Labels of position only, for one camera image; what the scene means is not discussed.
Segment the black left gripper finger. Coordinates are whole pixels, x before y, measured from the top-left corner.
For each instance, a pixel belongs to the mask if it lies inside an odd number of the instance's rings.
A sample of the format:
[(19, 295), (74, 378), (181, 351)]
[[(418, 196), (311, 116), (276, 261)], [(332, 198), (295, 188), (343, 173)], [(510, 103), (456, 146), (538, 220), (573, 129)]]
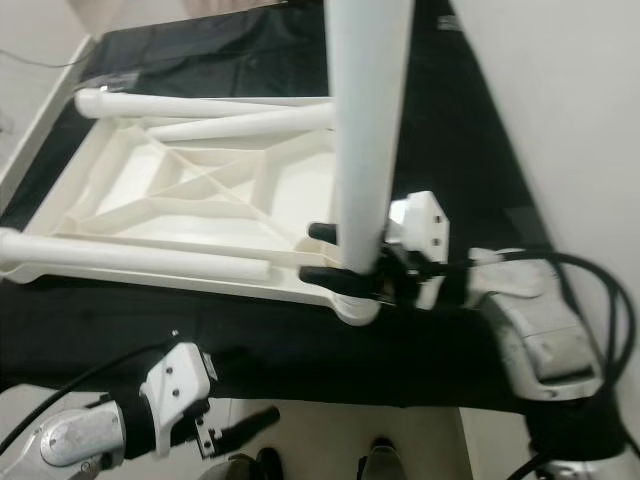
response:
[(246, 445), (279, 421), (279, 408), (268, 407), (224, 428), (215, 435), (212, 445)]

